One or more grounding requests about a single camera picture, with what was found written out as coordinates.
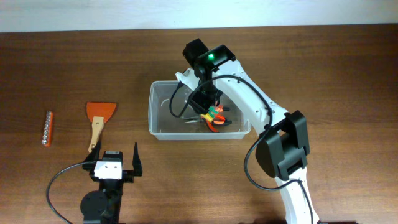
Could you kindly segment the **small red-handled pliers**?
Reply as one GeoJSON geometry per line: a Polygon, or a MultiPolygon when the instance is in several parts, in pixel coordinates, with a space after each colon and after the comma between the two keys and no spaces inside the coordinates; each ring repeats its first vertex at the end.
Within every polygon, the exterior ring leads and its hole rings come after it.
{"type": "Polygon", "coordinates": [[[217,133],[218,130],[216,127],[221,127],[221,126],[227,126],[230,125],[231,122],[230,120],[227,120],[223,115],[221,115],[221,119],[216,119],[212,122],[209,122],[204,119],[206,127],[212,132],[212,133],[217,133]]]}

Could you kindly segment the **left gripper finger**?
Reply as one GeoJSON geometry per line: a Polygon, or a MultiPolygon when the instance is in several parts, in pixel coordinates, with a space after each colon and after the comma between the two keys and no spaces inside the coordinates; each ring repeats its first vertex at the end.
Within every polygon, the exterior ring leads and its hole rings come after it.
{"type": "Polygon", "coordinates": [[[100,155],[100,150],[101,150],[101,141],[98,141],[96,143],[96,146],[91,150],[91,152],[87,155],[85,158],[84,162],[94,162],[99,159],[100,155]]]}
{"type": "Polygon", "coordinates": [[[142,170],[142,163],[139,157],[138,145],[135,142],[134,144],[134,152],[132,158],[132,166],[133,166],[133,173],[135,177],[142,177],[143,170],[142,170]]]}

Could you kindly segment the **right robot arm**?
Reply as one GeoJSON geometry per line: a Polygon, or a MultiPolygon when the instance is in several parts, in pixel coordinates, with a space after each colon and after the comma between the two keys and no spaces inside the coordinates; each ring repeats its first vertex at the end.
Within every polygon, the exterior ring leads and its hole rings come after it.
{"type": "Polygon", "coordinates": [[[280,192],[287,223],[320,223],[307,184],[310,146],[305,116],[300,111],[290,113],[270,99],[227,46],[209,49],[195,39],[186,44],[182,54],[190,68],[177,74],[177,78],[192,90],[184,107],[192,107],[210,123],[220,112],[221,95],[226,95],[258,135],[244,158],[243,169],[250,183],[262,190],[280,192]],[[275,180],[273,189],[250,176],[248,162],[252,154],[261,169],[275,180]]]}

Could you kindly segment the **orange-black long nose pliers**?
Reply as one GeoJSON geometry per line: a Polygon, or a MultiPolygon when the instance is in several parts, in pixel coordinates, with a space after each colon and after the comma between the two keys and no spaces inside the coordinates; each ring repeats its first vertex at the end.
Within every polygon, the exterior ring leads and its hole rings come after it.
{"type": "Polygon", "coordinates": [[[190,118],[184,118],[184,124],[187,123],[205,123],[208,127],[213,127],[213,126],[228,126],[230,124],[232,124],[231,120],[228,120],[227,118],[225,118],[221,113],[224,111],[229,111],[229,108],[226,107],[226,109],[224,109],[222,106],[218,106],[215,108],[216,114],[215,117],[209,121],[207,120],[203,115],[200,116],[193,116],[190,118]]]}

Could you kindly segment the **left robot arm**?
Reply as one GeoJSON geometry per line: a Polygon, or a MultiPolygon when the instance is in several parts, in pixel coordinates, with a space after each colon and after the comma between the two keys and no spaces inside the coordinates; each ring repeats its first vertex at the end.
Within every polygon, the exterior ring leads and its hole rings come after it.
{"type": "Polygon", "coordinates": [[[123,185],[133,183],[135,177],[142,176],[138,146],[134,145],[132,170],[123,169],[121,151],[105,151],[100,157],[100,150],[101,143],[98,142],[83,161],[83,170],[89,172],[93,182],[99,183],[99,188],[83,197],[80,210],[84,223],[118,224],[123,185]]]}

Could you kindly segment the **clear screwdriver set case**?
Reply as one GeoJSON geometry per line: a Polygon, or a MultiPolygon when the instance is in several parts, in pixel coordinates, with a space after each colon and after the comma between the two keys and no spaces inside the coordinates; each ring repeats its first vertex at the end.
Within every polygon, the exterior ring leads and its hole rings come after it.
{"type": "Polygon", "coordinates": [[[211,106],[207,114],[201,114],[200,117],[212,122],[216,119],[221,119],[221,112],[223,112],[223,105],[211,106]]]}

